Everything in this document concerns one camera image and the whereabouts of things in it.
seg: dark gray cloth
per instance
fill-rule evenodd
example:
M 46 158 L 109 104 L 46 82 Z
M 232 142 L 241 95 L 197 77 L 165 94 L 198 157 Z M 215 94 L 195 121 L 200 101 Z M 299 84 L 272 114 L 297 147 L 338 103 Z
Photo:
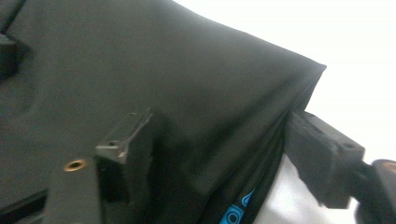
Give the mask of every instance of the dark gray cloth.
M 150 221 L 219 223 L 256 189 L 251 222 L 283 122 L 325 69 L 167 0 L 27 0 L 7 35 L 28 50 L 0 86 L 1 208 L 46 189 L 54 166 L 92 156 L 127 113 L 153 107 L 171 128 L 154 155 Z

